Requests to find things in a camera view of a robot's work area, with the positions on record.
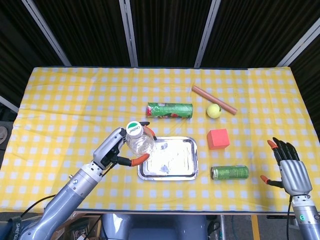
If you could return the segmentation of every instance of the foam block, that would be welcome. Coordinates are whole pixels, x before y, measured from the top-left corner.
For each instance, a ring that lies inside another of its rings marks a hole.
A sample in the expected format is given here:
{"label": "foam block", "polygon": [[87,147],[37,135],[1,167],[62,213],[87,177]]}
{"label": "foam block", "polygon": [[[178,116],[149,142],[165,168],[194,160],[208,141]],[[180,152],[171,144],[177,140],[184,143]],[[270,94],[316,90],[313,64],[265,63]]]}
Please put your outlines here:
{"label": "foam block", "polygon": [[208,140],[209,149],[224,149],[229,146],[229,136],[227,129],[213,129],[210,130],[206,136]]}

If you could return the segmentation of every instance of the metal tray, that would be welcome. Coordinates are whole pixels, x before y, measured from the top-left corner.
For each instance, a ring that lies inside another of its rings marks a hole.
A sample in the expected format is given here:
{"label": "metal tray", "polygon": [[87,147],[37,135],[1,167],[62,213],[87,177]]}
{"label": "metal tray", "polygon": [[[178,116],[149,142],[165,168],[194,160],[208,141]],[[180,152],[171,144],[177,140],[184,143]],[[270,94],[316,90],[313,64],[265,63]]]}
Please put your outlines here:
{"label": "metal tray", "polygon": [[138,176],[143,180],[192,180],[198,175],[197,144],[191,137],[157,137],[154,152],[139,165]]}

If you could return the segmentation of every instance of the yellow ball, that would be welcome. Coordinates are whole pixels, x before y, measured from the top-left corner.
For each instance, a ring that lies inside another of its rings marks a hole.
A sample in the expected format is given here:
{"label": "yellow ball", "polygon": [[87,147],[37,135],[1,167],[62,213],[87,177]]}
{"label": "yellow ball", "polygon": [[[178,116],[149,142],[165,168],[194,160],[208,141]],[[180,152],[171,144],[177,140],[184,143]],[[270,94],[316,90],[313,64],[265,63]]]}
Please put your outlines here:
{"label": "yellow ball", "polygon": [[206,113],[212,119],[217,119],[221,115],[221,107],[218,104],[211,104],[207,109]]}

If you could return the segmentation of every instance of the robotic hand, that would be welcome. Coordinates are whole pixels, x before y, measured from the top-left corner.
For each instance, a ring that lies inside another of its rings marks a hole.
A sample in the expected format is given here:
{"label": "robotic hand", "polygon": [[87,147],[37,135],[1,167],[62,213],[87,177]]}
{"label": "robotic hand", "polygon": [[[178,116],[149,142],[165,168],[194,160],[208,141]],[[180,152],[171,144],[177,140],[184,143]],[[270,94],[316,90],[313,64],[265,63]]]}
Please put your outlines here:
{"label": "robotic hand", "polygon": [[[155,133],[147,127],[149,122],[140,122],[155,137]],[[70,181],[58,192],[44,209],[42,218],[33,225],[21,229],[20,240],[50,240],[55,230],[63,224],[76,210],[81,202],[89,195],[102,177],[116,164],[124,166],[137,166],[149,158],[144,154],[136,159],[118,156],[120,149],[126,142],[126,130],[117,128],[95,150],[91,163],[85,164]]]}
{"label": "robotic hand", "polygon": [[264,175],[260,177],[267,185],[284,188],[290,195],[289,204],[292,203],[303,239],[320,240],[320,217],[314,202],[308,195],[312,186],[307,169],[300,161],[294,146],[275,137],[273,141],[268,140],[267,142],[273,150],[282,181],[273,181]]}

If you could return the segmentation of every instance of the green can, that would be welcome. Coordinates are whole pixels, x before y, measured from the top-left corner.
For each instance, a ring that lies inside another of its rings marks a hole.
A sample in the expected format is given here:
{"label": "green can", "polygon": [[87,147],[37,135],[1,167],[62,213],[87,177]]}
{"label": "green can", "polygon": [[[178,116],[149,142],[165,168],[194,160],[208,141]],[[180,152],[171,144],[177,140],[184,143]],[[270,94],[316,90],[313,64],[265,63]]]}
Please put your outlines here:
{"label": "green can", "polygon": [[213,180],[247,179],[249,169],[247,166],[213,166],[210,170]]}
{"label": "green can", "polygon": [[158,103],[148,102],[146,116],[149,118],[191,118],[191,103]]}

